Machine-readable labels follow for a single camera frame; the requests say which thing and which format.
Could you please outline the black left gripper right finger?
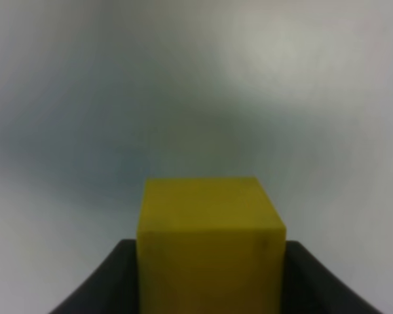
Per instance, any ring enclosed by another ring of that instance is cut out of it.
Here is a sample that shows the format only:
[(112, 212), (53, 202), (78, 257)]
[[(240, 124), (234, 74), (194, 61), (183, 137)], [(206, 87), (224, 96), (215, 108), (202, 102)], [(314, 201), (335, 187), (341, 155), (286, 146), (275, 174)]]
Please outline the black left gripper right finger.
[(283, 276), (284, 313), (378, 314), (300, 242), (287, 241)]

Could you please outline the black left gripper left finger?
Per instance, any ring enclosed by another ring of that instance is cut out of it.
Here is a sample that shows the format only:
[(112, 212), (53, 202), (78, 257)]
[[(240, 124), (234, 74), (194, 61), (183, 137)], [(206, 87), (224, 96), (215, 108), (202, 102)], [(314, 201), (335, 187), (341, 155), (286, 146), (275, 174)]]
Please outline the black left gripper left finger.
[(99, 267), (52, 312), (139, 313), (136, 241), (121, 240)]

